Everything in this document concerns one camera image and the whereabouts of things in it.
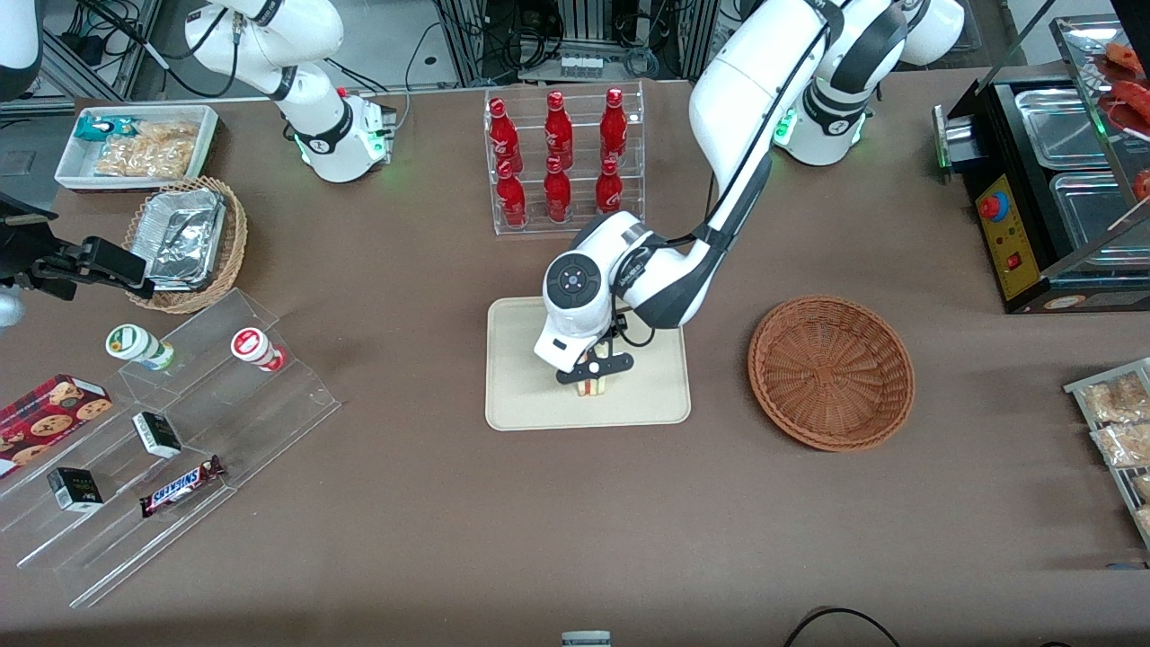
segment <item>coca-cola bottle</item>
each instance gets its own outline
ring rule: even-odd
[[[552,222],[567,222],[572,213],[572,180],[564,172],[562,157],[547,157],[547,177],[543,180],[543,192],[547,195],[547,217]]]
[[[615,213],[623,198],[623,180],[619,178],[619,162],[614,156],[603,160],[603,172],[595,183],[595,206],[599,214]]]
[[[527,197],[512,168],[511,160],[504,160],[496,167],[496,174],[499,176],[496,193],[499,195],[499,208],[504,211],[507,226],[522,229],[527,225]]]
[[[547,154],[559,155],[564,168],[575,163],[575,136],[572,130],[572,117],[564,107],[564,93],[547,93],[547,121],[543,124],[547,134]]]
[[[523,156],[519,154],[519,132],[515,130],[515,124],[507,117],[507,103],[496,97],[488,102],[488,108],[491,110],[491,132],[488,136],[491,138],[491,147],[496,152],[496,167],[498,168],[499,162],[507,160],[511,161],[512,172],[521,172]]]
[[[627,114],[623,113],[623,91],[607,90],[607,109],[599,122],[599,155],[601,159],[623,159],[627,152]]]

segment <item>wicker basket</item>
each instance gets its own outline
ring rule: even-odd
[[[220,251],[216,255],[216,265],[212,283],[198,292],[155,292],[151,299],[141,299],[129,293],[128,298],[138,306],[148,309],[161,309],[169,314],[187,314],[214,303],[223,298],[228,290],[236,282],[239,275],[239,265],[244,262],[244,245],[247,244],[247,215],[244,213],[244,205],[239,203],[236,193],[227,184],[212,177],[197,177],[178,182],[170,186],[160,188],[161,192],[191,191],[193,188],[212,188],[228,200],[228,211],[224,214],[224,230],[220,240]],[[136,228],[139,226],[140,216],[144,214],[144,205],[136,209],[136,217],[128,225],[128,234],[124,236],[124,248],[130,249],[132,240],[136,238]]]
[[[898,336],[874,311],[835,296],[772,309],[751,339],[747,369],[767,416],[828,452],[885,441],[914,402],[914,370]]]

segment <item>yogurt cup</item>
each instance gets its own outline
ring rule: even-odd
[[[124,362],[136,362],[150,371],[163,371],[176,357],[168,342],[156,339],[135,323],[116,326],[103,342],[108,355]]]
[[[231,339],[231,354],[268,373],[283,369],[288,357],[284,349],[273,345],[259,329],[244,329],[236,333]]]

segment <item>white tray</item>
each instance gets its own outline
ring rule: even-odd
[[[187,172],[184,174],[183,178],[176,179],[95,175],[92,169],[95,167],[97,160],[100,159],[103,141],[87,141],[69,137],[68,145],[64,146],[64,152],[60,156],[60,163],[56,165],[55,178],[61,186],[74,191],[159,188],[181,179],[199,177],[200,171],[204,170],[204,162],[207,161],[208,149],[212,147],[212,137],[215,136],[216,123],[220,121],[216,111],[205,105],[105,106],[84,108],[76,118],[77,123],[87,115],[123,115],[158,122],[191,121],[200,125],[200,132],[195,137],[195,147],[192,149],[192,160],[187,164]]]
[[[499,299],[488,309],[486,418],[493,430],[675,425],[691,414],[682,329],[659,331],[643,348],[615,340],[615,353],[635,356],[635,368],[607,377],[603,395],[580,398],[535,356],[546,316],[542,296]],[[628,337],[646,339],[650,329],[635,313],[627,322]]]

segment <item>beige tray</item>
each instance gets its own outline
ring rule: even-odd
[[[555,370],[535,356],[546,309],[542,296],[499,299],[488,309],[486,418],[500,432],[675,425],[691,414],[683,331],[659,331],[651,346],[616,340],[615,353],[635,357],[635,369],[607,378],[599,396],[578,398],[555,382]],[[650,329],[628,313],[628,337]]]

